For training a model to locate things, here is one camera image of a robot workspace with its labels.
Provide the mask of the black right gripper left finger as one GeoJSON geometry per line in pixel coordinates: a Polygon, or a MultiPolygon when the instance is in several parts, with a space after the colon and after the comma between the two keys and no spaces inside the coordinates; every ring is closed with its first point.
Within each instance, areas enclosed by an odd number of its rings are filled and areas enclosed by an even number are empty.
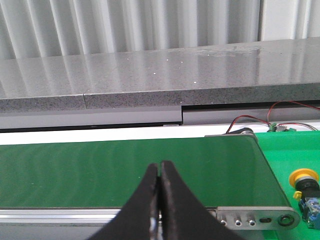
{"type": "Polygon", "coordinates": [[[158,166],[148,165],[129,200],[90,240],[156,240],[159,230],[158,166]]]}

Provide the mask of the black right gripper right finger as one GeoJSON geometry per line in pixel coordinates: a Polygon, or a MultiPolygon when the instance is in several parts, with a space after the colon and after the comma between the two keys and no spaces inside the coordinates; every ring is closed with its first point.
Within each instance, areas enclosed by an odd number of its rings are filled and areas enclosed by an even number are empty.
{"type": "Polygon", "coordinates": [[[161,163],[161,215],[164,240],[241,240],[213,217],[191,192],[173,162],[161,163]]]}

